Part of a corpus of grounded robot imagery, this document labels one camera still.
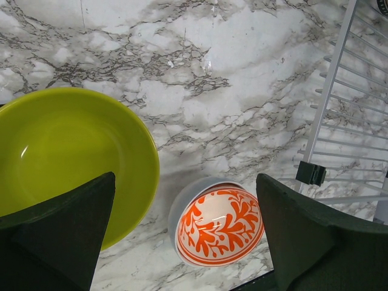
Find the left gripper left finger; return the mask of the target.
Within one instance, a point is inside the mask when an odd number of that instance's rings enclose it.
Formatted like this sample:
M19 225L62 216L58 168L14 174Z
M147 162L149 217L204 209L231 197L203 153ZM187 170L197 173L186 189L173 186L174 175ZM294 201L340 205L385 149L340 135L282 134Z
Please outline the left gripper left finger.
M115 197L105 173L1 217L1 290L90 290Z

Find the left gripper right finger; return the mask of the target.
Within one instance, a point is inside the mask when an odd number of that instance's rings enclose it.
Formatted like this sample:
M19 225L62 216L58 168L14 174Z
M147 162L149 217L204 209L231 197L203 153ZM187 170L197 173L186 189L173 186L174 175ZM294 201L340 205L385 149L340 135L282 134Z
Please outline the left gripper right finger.
M256 177L278 290L387 290L387 226Z

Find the orange floral pattern bowl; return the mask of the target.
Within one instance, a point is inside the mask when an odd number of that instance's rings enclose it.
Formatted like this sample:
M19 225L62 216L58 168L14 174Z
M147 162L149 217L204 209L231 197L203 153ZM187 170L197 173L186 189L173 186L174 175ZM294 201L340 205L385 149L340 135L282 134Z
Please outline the orange floral pattern bowl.
M236 184L224 183L188 204L173 237L177 254L186 264L221 267L248 255L263 234L257 197Z

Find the white bowl grey outside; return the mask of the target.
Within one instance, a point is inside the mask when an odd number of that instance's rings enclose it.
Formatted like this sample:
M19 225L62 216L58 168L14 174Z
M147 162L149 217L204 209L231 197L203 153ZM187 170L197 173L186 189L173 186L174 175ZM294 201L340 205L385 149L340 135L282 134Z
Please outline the white bowl grey outside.
M176 231L183 212L203 192L220 184L232 184L243 189L243 186L240 183L232 179L208 176L191 182L189 185L185 186L175 198L169 211L168 233L172 246L176 252L178 252L176 246Z

